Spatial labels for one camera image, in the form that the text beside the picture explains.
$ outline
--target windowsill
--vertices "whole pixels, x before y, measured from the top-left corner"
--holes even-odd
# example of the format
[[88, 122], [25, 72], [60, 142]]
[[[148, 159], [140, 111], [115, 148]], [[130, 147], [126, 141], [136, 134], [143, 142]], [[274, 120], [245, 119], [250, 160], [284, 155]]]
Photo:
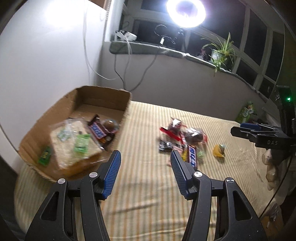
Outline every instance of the windowsill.
[[[204, 61], [197, 57], [194, 57], [188, 53], [182, 53], [173, 49], [159, 47], [158, 45], [153, 45], [153, 44], [146, 44], [146, 43], [144, 44], [139, 42], [129, 42], [129, 43], [131, 45], [132, 54], [166, 55], [173, 58], [185, 58], [188, 61], [203, 64], [212, 69], [215, 69], [215, 65], [213, 65], [212, 63]], [[111, 54], [128, 54], [127, 44], [126, 42], [123, 42], [123, 41], [111, 41], [109, 51]], [[268, 101], [268, 98], [262, 95], [259, 91], [257, 91], [253, 86], [251, 86], [249, 83], [247, 83], [243, 78], [241, 78], [237, 74], [222, 68], [220, 69], [220, 72], [224, 72], [226, 74], [236, 77], [240, 81], [244, 82], [250, 89], [255, 91], [261, 97], [261, 99], [264, 100], [264, 102]]]

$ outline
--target spider plant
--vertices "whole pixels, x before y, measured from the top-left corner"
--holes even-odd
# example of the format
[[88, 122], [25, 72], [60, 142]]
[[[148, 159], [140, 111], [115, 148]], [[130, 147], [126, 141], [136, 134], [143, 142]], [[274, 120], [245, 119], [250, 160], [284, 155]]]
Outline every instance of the spider plant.
[[232, 47], [233, 41], [231, 40], [230, 33], [228, 33], [227, 40], [224, 40], [223, 43], [220, 41], [220, 39], [218, 37], [217, 37], [217, 39], [220, 42], [219, 45], [217, 45], [215, 43], [210, 43], [210, 44], [206, 44], [202, 47], [202, 49], [204, 49], [207, 46], [214, 46], [216, 48], [216, 50], [213, 49], [213, 51], [215, 51], [216, 53], [219, 53], [221, 55], [221, 57], [218, 57], [217, 59], [213, 59], [213, 57], [210, 56], [213, 64], [216, 66], [214, 76], [216, 75], [217, 71], [220, 70], [222, 65], [224, 65], [226, 67], [225, 63], [228, 59], [231, 60], [232, 64], [234, 63], [234, 60], [235, 60], [235, 52]]

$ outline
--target glowing circular lamp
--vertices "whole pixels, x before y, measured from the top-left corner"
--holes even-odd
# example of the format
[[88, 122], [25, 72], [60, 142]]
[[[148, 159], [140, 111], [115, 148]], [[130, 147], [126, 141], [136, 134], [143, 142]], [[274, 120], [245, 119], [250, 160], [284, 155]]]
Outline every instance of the glowing circular lamp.
[[205, 20], [205, 7], [199, 0], [168, 0], [167, 11], [172, 20], [183, 28], [193, 28]]

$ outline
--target silver bolt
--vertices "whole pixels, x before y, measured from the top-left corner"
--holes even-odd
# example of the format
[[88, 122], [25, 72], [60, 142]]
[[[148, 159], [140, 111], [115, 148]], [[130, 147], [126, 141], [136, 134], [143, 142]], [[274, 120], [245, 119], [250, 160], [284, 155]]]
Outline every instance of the silver bolt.
[[196, 177], [202, 177], [202, 173], [201, 172], [195, 172], [193, 173], [194, 176]]
[[91, 173], [89, 174], [89, 176], [92, 177], [92, 178], [94, 178], [94, 177], [97, 177], [98, 174], [97, 174], [96, 172], [91, 172]]
[[234, 179], [231, 178], [231, 177], [226, 178], [226, 181], [227, 181], [228, 183], [234, 183]]
[[58, 184], [63, 184], [63, 183], [65, 183], [65, 179], [64, 178], [60, 178], [58, 181], [57, 181], [57, 183]]

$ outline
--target cardboard box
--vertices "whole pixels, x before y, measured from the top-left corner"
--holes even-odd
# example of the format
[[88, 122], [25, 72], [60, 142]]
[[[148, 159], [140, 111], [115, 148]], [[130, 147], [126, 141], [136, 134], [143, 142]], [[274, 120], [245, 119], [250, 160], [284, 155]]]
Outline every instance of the cardboard box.
[[[99, 163], [90, 166], [89, 162], [95, 160], [83, 160], [73, 166], [68, 173], [60, 172], [54, 161], [50, 161], [47, 167], [38, 163], [41, 153], [49, 145], [49, 126], [62, 122], [67, 118], [82, 117], [86, 121], [90, 121], [95, 114], [98, 114], [101, 119], [111, 118], [116, 120], [121, 128], [130, 101], [131, 93], [124, 90], [98, 86], [83, 86], [74, 89], [63, 96], [37, 120], [32, 129], [22, 139], [18, 153], [31, 168], [50, 181], [56, 182], [62, 177], [66, 177], [67, 180], [81, 178], [88, 172], [97, 170]], [[120, 128], [114, 141], [108, 147], [108, 152], [104, 153], [106, 159], [117, 147]]]

